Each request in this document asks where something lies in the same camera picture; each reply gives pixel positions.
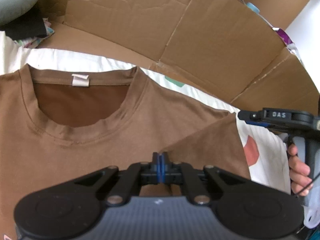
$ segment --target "clothing tag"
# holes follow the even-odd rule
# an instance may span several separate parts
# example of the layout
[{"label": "clothing tag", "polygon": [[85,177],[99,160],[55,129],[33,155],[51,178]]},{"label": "clothing tag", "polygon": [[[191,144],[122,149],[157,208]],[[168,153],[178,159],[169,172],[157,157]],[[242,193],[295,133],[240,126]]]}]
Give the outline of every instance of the clothing tag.
[{"label": "clothing tag", "polygon": [[72,74],[72,86],[73,87],[88,87],[89,75]]}]

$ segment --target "neckline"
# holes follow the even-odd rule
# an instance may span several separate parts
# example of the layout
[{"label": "neckline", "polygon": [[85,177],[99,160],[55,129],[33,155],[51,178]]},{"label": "neckline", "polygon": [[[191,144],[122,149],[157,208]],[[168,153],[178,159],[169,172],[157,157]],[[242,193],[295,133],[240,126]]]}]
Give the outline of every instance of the neckline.
[{"label": "neckline", "polygon": [[137,109],[148,83],[147,76],[138,67],[130,70],[115,70],[101,73],[79,73],[89,75],[90,85],[129,84],[129,89],[120,107],[109,117],[98,120],[96,123],[88,126],[70,127],[56,123],[41,111],[35,95],[33,81],[70,85],[73,73],[57,70],[38,70],[29,65],[25,65],[19,70],[22,99],[31,122],[38,130],[51,137],[77,143],[93,141],[120,129]]}]

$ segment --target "white bedsheet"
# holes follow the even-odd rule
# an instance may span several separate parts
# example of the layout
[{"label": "white bedsheet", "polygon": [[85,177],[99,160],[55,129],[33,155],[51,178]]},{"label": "white bedsheet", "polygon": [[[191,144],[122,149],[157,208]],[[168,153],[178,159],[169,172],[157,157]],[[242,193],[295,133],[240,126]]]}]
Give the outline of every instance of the white bedsheet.
[{"label": "white bedsheet", "polygon": [[[0,74],[14,72],[26,63],[37,69],[68,72],[104,72],[134,67],[130,63],[66,50],[24,49],[6,37],[4,32],[0,32]],[[189,85],[179,87],[165,79],[162,74],[147,69],[143,69],[143,71],[161,86],[190,96],[210,107],[228,110],[232,113],[239,111],[239,109],[194,87]],[[239,119],[237,119],[237,128],[244,147],[251,137],[258,148],[259,158],[255,164],[249,167],[252,180],[290,193],[286,145],[282,140],[263,127],[247,125]]]}]

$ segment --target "t-shirt sleeve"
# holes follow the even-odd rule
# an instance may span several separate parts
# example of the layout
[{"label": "t-shirt sleeve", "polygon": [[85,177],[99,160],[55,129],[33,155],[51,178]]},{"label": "t-shirt sleeve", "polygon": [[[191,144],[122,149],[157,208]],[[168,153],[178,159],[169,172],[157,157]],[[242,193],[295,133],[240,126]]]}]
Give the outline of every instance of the t-shirt sleeve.
[{"label": "t-shirt sleeve", "polygon": [[211,164],[250,179],[235,114],[221,118],[161,152],[167,152],[171,162],[190,163],[195,169]]}]

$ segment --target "finger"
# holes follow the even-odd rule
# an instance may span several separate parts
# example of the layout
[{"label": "finger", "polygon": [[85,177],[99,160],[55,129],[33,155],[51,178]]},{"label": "finger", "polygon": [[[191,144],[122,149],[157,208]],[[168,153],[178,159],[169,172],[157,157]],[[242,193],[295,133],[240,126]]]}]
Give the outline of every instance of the finger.
[{"label": "finger", "polygon": [[[295,182],[292,182],[291,183],[291,188],[292,188],[292,191],[294,193],[298,193],[299,191],[301,191],[303,189],[303,186],[301,186],[301,185],[299,185],[299,184],[297,184]],[[306,189],[306,190],[304,190],[303,192],[300,193],[300,196],[306,196],[308,194],[309,194],[309,190]]]},{"label": "finger", "polygon": [[290,179],[292,179],[294,182],[296,182],[297,184],[299,184],[300,186],[303,186],[303,187],[305,187],[306,185],[308,185],[312,181],[312,179],[310,179],[306,176],[303,176],[303,175],[295,172],[294,170],[290,170],[289,176],[290,176]]},{"label": "finger", "polygon": [[298,156],[292,156],[289,158],[289,167],[304,176],[308,176],[310,174],[310,167],[303,163]]},{"label": "finger", "polygon": [[288,147],[288,153],[291,155],[291,156],[295,156],[298,154],[298,147],[295,146],[294,144],[290,145]]}]

